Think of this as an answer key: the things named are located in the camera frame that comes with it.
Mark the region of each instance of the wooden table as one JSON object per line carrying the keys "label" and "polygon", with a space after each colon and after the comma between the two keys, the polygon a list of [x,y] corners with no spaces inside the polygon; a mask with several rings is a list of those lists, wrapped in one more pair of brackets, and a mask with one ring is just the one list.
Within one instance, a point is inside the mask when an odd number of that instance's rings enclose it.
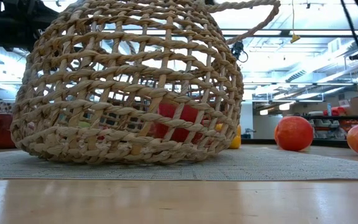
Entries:
{"label": "wooden table", "polygon": [[358,181],[0,180],[0,223],[356,224]]}

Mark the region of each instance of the woven mat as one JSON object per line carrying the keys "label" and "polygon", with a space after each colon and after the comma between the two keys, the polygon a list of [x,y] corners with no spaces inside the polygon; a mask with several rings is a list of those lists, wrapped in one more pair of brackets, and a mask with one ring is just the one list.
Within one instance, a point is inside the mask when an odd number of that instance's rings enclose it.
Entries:
{"label": "woven mat", "polygon": [[199,163],[99,166],[40,160],[0,152],[0,179],[321,180],[358,179],[358,162],[266,147],[226,150]]}

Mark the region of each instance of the ceiling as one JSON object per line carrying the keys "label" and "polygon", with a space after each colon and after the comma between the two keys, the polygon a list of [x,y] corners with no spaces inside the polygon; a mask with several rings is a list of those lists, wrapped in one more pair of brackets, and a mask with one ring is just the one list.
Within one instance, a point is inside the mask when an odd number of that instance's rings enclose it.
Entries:
{"label": "ceiling", "polygon": [[[73,2],[59,1],[59,5],[61,5],[59,7],[55,0],[44,0],[46,6],[58,12]],[[345,2],[355,28],[358,30],[358,7],[353,0]],[[358,61],[347,59],[348,50],[343,51],[339,56],[332,56],[333,50],[330,48],[330,43],[334,40],[337,41],[338,37],[341,37],[339,40],[343,44],[343,48],[352,42],[349,25],[340,0],[295,0],[293,8],[291,0],[281,0],[281,5],[279,14],[265,28],[265,33],[261,32],[260,35],[249,37],[243,41],[244,50],[249,56],[248,61],[240,63],[244,82],[281,83],[293,78],[294,74],[299,71],[306,70],[305,74],[291,82],[314,83],[330,75],[346,71],[349,67],[358,67]],[[240,34],[256,26],[267,17],[271,10],[272,6],[258,6],[253,9],[217,12],[213,14],[213,17],[224,34],[227,34],[225,38],[228,39],[230,34]],[[295,33],[300,35],[301,39],[291,44],[291,35],[288,32],[292,30],[293,26]],[[149,47],[146,50],[154,50],[154,48]],[[11,59],[2,60],[3,62],[9,61],[9,63],[4,68],[0,66],[0,69],[5,71],[0,75],[0,83],[6,84],[8,81],[17,83],[22,78],[25,63],[23,55],[25,56],[25,54],[19,49],[15,49],[14,52],[5,52],[0,47],[0,55],[4,59]],[[193,55],[201,61],[205,60],[201,53]],[[14,71],[12,71],[12,62],[20,64]],[[180,62],[172,62],[170,66],[181,70],[185,65]],[[354,79],[358,77],[357,73],[353,73],[351,77],[349,75],[350,73],[344,72],[343,75],[330,81],[341,82],[345,79],[348,80],[347,82],[354,82]],[[262,95],[270,95],[270,99],[272,99],[274,95],[291,91],[302,92],[304,89],[310,88],[302,85],[246,85],[246,90],[253,95],[253,100],[262,98]]]}

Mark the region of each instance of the wicker basket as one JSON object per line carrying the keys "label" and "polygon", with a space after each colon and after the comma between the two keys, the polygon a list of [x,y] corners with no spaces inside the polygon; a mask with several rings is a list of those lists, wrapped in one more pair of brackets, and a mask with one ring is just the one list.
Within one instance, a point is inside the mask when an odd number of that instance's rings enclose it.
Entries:
{"label": "wicker basket", "polygon": [[[274,5],[266,21],[228,41],[209,14],[261,4]],[[236,135],[243,93],[228,44],[266,26],[279,5],[71,4],[27,57],[11,126],[16,146],[51,161],[90,164],[202,161],[217,154]],[[128,26],[141,30],[135,34]],[[163,36],[151,36],[152,29]],[[156,50],[147,51],[150,46]],[[185,69],[175,70],[176,63]]]}

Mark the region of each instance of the basket handle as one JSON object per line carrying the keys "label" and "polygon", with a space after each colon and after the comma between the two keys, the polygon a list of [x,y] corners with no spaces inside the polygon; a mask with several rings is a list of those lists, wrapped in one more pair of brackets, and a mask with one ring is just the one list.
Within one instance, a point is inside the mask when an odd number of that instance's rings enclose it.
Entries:
{"label": "basket handle", "polygon": [[271,22],[279,12],[278,8],[281,6],[280,1],[279,0],[252,0],[248,2],[224,2],[222,4],[215,4],[214,6],[205,5],[205,8],[209,13],[214,13],[214,12],[221,12],[226,9],[245,9],[254,6],[269,6],[269,5],[272,5],[273,9],[270,12],[270,14],[267,16],[267,18],[263,22],[256,25],[251,30],[248,30],[247,32],[238,35],[237,37],[233,37],[227,40],[226,44],[231,45],[239,40],[243,40],[249,36],[254,35],[258,30],[263,29],[267,24],[269,24],[269,22]]}

